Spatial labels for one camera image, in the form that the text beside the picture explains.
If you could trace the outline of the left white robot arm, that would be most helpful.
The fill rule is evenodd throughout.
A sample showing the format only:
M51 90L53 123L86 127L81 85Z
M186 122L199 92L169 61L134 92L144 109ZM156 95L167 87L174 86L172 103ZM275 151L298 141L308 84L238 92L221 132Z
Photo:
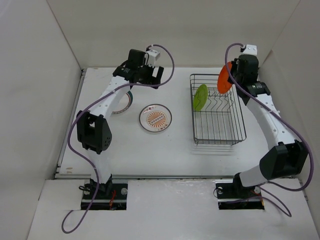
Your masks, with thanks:
M128 59L123 65L118 66L112 73L109 85L101 94L106 97L95 104L81 116L76 124L77 139L87 151L88 158L94 163L99 174L99 182L94 187L94 192L102 199L111 195L112 186L107 183L111 177L108 167L107 154L112 141L112 132L108 120L122 99L131 89L126 84L158 85L161 83L163 67L153 76L156 61L160 52L154 49L146 51L131 49Z

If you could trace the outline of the lime green plate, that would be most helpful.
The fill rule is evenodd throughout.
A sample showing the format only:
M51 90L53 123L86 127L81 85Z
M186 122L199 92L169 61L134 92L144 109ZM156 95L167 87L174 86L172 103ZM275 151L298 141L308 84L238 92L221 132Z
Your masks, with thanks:
M201 84L193 98L193 109L196 112L199 112L205 106L207 99L208 99L208 87L205 84Z

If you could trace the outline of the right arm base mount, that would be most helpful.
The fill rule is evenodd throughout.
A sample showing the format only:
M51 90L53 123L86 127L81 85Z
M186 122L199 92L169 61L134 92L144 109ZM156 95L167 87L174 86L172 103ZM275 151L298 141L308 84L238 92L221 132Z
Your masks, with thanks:
M264 210L261 189L258 186L236 188L232 179L214 182L214 196L219 210Z

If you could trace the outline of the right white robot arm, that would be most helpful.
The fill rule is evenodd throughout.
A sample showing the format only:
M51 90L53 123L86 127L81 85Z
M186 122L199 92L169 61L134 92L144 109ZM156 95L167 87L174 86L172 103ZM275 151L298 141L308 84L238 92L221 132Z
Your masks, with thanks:
M231 191L237 197L270 180L300 174L308 155L305 144L279 120L269 88L258 81L258 69L255 55L241 54L231 62L237 95L257 120L268 146L257 166L234 176Z

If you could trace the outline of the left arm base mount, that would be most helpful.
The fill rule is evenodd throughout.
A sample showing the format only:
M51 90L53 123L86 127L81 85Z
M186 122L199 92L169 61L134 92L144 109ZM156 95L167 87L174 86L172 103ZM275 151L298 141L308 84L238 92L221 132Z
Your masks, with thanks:
M94 196L97 183L90 179L78 189L82 191L81 210L86 210ZM124 211L127 209L128 183L115 181L110 176L106 183L101 183L91 204L91 211Z

